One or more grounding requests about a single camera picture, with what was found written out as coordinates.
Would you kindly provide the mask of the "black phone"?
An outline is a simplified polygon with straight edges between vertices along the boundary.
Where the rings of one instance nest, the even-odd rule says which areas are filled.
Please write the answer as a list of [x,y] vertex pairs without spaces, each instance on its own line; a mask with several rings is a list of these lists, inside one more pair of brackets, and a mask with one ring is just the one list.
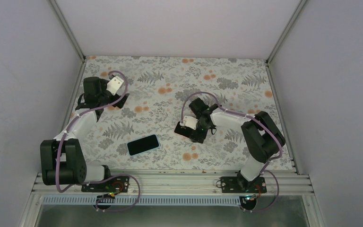
[[126,144],[128,154],[133,157],[160,147],[160,141],[154,134],[130,141]]

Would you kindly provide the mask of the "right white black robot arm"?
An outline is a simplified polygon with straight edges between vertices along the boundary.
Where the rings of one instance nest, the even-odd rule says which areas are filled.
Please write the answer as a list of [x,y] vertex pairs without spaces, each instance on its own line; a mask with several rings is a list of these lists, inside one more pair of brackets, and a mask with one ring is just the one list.
[[237,186],[242,192],[249,192],[264,172],[269,162],[283,154],[285,138],[267,112],[255,115],[228,110],[220,104],[208,106],[200,98],[189,104],[194,116],[181,116],[179,125],[189,128],[189,138],[203,143],[208,130],[225,127],[240,131],[246,142],[249,156],[237,173]]

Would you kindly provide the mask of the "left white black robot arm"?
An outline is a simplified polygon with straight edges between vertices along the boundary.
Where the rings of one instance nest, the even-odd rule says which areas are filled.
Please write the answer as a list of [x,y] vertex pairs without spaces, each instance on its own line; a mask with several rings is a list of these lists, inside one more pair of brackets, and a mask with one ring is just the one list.
[[40,145],[42,179],[45,185],[94,184],[105,192],[112,187],[113,179],[106,165],[88,165],[81,142],[99,121],[105,108],[123,108],[129,93],[129,82],[120,71],[111,71],[108,79],[88,77],[83,80],[83,92],[78,97],[74,116],[53,139]]

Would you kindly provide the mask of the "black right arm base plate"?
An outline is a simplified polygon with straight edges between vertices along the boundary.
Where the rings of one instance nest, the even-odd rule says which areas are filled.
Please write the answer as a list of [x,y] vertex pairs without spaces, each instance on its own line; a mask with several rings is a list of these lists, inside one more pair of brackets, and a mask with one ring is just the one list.
[[237,176],[223,176],[215,183],[222,193],[266,193],[265,178],[258,176],[253,181],[247,181]]

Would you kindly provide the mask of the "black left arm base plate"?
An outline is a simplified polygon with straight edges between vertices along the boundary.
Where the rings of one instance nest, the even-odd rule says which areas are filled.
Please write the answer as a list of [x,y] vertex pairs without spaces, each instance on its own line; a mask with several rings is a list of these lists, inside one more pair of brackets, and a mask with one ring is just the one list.
[[118,176],[105,183],[83,185],[82,192],[119,193],[128,192],[130,177]]

